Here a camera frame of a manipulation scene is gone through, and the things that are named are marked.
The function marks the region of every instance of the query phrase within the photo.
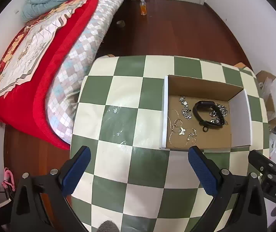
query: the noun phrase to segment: jewelry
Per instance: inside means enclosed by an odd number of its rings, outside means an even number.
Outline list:
[[[171,129],[171,133],[170,133],[170,135],[169,135],[169,143],[172,145],[172,143],[171,143],[171,135],[172,135],[173,133],[178,133],[179,135],[185,135],[186,129],[184,129],[184,128],[182,127],[183,121],[182,121],[181,119],[176,119],[176,120],[174,121],[174,123],[173,123],[172,126],[171,126],[171,120],[170,120],[169,117],[168,117],[168,120],[169,120],[170,129]],[[192,146],[196,145],[196,142],[197,142],[197,139],[196,139],[196,137],[197,137],[197,131],[196,131],[194,128],[192,128],[192,130],[193,130],[193,132],[188,134],[187,139],[186,139],[186,143],[185,143],[184,146],[182,146],[182,147],[175,147],[174,145],[172,145],[172,146],[173,146],[174,148],[183,148],[183,147],[186,147],[186,146],[187,146],[187,144],[188,144],[189,141],[191,141]]]
[[[209,130],[209,127],[208,127],[208,126],[204,126],[204,127],[202,127],[202,131],[203,131],[203,132],[205,132],[205,133],[206,133],[208,130]]]
[[[209,109],[209,108],[212,108],[212,110],[215,111],[216,117],[219,120],[218,122],[203,120],[202,117],[199,115],[198,113],[199,109]],[[195,118],[198,120],[199,124],[202,126],[220,128],[225,124],[225,119],[222,116],[222,112],[219,110],[218,106],[215,105],[213,101],[198,101],[193,107],[193,114]],[[203,128],[202,130],[204,132],[208,131],[207,128]]]
[[[182,114],[184,118],[189,120],[192,117],[192,114],[190,113],[191,109],[188,108],[188,102],[185,100],[184,96],[180,97],[180,102],[182,105],[184,105],[184,108],[182,109]]]
[[[183,129],[182,127],[180,127],[180,132],[179,132],[179,135],[184,135],[184,132],[185,132],[185,129]]]
[[[227,108],[221,104],[216,104],[216,106],[219,108],[220,112],[222,113],[222,116],[225,117],[228,113]],[[215,124],[220,124],[220,120],[214,110],[210,112],[210,116],[215,117],[215,118],[211,119],[210,122],[215,123]]]
[[[197,140],[195,138],[195,137],[197,137],[197,131],[194,128],[192,128],[192,129],[193,129],[193,133],[189,133],[189,135],[187,137],[187,141],[190,141],[190,138],[192,138],[194,140],[194,142],[192,142],[192,145],[194,146],[194,145],[196,145],[196,142],[197,142]]]

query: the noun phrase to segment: cardboard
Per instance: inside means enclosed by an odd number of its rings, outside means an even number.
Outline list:
[[[240,63],[237,63],[236,65],[234,65],[234,67],[237,67],[239,69],[243,69],[243,68],[246,67],[246,65],[244,63],[240,62]]]
[[[208,132],[202,131],[202,126],[192,114],[187,120],[182,115],[184,106],[180,96],[185,96],[190,109],[200,100],[214,101],[228,109],[225,119],[228,125],[222,128],[209,128]],[[211,109],[199,111],[205,120],[211,120]],[[233,146],[251,145],[251,116],[248,98],[242,87],[226,83],[203,80],[199,78],[169,75],[165,77],[163,93],[163,136],[162,148],[188,150],[192,146],[191,140],[187,142],[188,134],[197,132],[196,145],[200,149],[230,148]],[[181,119],[182,128],[186,129],[185,135],[171,134],[171,126],[176,119]]]
[[[266,78],[270,78],[272,81],[274,81],[276,79],[276,76],[270,72],[261,70],[256,74],[256,78],[258,83],[264,83]],[[269,98],[267,99],[267,102],[265,103],[265,105],[266,105],[267,112],[275,112],[275,107],[274,107],[273,98],[271,94],[269,95]],[[269,120],[268,123],[269,123],[269,128],[273,129],[276,126],[276,118]]]

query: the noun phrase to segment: blue gripper pad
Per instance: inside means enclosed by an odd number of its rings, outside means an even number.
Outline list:
[[[76,162],[71,166],[62,182],[62,195],[68,196],[72,194],[78,185],[85,169],[91,161],[91,150],[85,146],[84,151],[77,158]]]
[[[198,179],[201,182],[205,192],[208,195],[216,196],[217,195],[217,181],[213,176],[211,171],[208,169],[206,164],[200,158],[200,156],[196,153],[193,148],[190,148],[188,151],[188,161],[192,168],[195,171]]]

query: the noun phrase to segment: butterfly pendant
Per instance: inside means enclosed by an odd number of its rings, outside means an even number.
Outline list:
[[[185,129],[183,129],[182,127],[180,127],[180,132],[179,135],[184,135]]]

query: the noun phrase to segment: orange bottle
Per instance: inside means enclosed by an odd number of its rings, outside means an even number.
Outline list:
[[[140,0],[140,9],[141,9],[141,15],[145,16],[147,14],[147,4],[144,0]]]

